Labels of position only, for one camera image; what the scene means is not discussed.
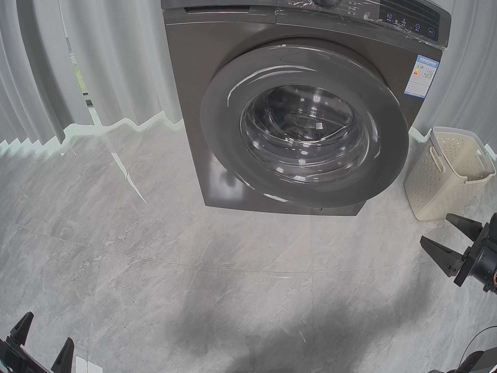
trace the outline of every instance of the plastic wrap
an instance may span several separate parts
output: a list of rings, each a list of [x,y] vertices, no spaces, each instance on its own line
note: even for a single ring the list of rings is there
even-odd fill
[[[277,15],[294,9],[329,12],[380,24],[442,50],[448,45],[450,14],[429,0],[339,0],[334,6],[313,0],[277,0]]]

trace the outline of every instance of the front-load washing machine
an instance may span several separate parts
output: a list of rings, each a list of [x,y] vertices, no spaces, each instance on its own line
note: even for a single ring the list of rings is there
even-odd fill
[[[428,0],[161,0],[209,206],[355,215],[407,156],[447,46]]]

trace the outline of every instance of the qr code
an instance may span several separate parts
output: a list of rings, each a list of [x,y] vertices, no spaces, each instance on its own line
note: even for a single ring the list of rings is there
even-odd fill
[[[432,78],[435,75],[435,70],[431,68],[426,68],[423,73],[423,78]]]

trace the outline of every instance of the washing machine door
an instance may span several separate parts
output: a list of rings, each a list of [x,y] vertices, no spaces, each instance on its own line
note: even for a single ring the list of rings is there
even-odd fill
[[[408,150],[399,103],[371,64],[342,46],[276,44],[224,66],[201,123],[221,164],[247,186],[305,207],[343,207],[388,187]]]

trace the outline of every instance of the door rim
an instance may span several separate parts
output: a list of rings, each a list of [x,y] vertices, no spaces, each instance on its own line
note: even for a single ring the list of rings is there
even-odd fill
[[[331,42],[326,46],[328,48],[325,49],[322,42],[319,47],[307,43],[272,43],[244,53],[214,76],[201,106],[205,139],[228,171],[266,196],[305,207],[343,207],[370,199],[398,176],[408,150],[404,114],[384,81],[358,62],[361,56],[356,54],[359,57],[356,58],[353,51],[350,50],[345,56],[343,46]],[[298,71],[277,73],[274,70],[271,73],[274,68],[285,66],[276,65],[281,63],[298,68]],[[340,78],[337,78],[337,70],[340,70]],[[350,79],[362,83],[358,86],[352,84]],[[357,171],[333,183],[298,184],[277,177],[267,166],[257,161],[243,143],[239,117],[246,102],[258,92],[285,84],[321,87],[358,109],[361,117],[371,118],[373,122],[366,121],[370,137],[374,133],[372,123],[376,124],[380,133],[380,139],[376,142],[379,148],[377,153],[374,150],[369,152]],[[383,104],[378,106],[379,103],[373,101],[368,106],[362,94],[377,97]]]

